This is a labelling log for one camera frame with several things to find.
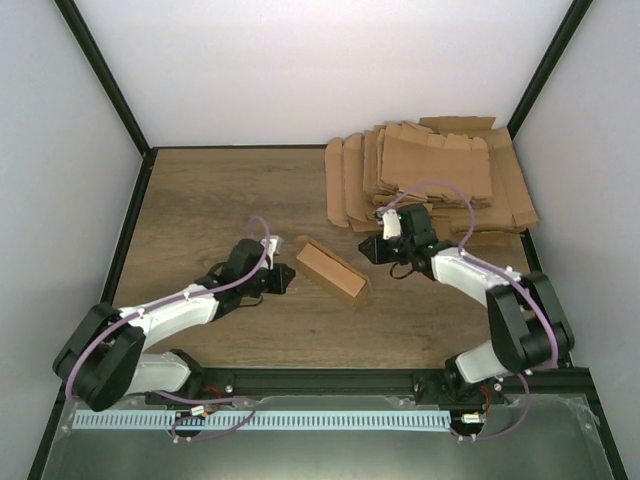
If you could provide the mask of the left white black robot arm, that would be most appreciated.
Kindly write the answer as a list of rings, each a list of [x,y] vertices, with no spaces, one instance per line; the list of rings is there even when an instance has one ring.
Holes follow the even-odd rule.
[[[95,412],[139,394],[197,405],[203,400],[203,367],[182,350],[152,354],[150,348],[239,308],[258,306],[266,294],[284,294],[296,272],[275,261],[281,245],[278,236],[244,238],[226,261],[173,295],[121,309],[107,302],[93,306],[55,357],[53,372],[69,395]]]

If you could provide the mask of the brown cardboard box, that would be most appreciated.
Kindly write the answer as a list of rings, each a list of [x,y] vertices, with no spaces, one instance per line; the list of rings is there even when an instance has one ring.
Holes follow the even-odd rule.
[[[371,290],[367,275],[307,235],[298,236],[295,243],[297,269],[308,280],[349,308],[361,306]]]

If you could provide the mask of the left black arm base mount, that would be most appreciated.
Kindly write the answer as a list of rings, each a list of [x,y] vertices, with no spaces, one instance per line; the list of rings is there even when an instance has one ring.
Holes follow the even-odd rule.
[[[195,406],[227,406],[233,400],[235,392],[235,377],[226,375],[222,377],[207,377],[201,386],[192,389],[183,387],[177,392],[160,394],[158,392],[145,392],[142,397],[146,405],[167,406],[169,408],[186,408]]]

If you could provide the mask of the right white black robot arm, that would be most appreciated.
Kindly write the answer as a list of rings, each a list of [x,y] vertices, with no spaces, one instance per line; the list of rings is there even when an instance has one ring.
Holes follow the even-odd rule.
[[[491,378],[555,367],[574,348],[574,333],[544,273],[499,268],[439,239],[421,204],[381,207],[374,218],[381,233],[358,246],[372,264],[407,265],[486,309],[489,340],[445,363],[444,389],[451,400],[468,402]]]

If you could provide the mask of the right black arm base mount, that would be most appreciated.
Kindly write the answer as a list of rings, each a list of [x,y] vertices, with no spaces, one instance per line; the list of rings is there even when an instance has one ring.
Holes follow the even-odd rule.
[[[476,405],[485,399],[484,390],[493,390],[494,378],[467,383],[446,369],[417,370],[411,374],[414,399],[420,404]]]

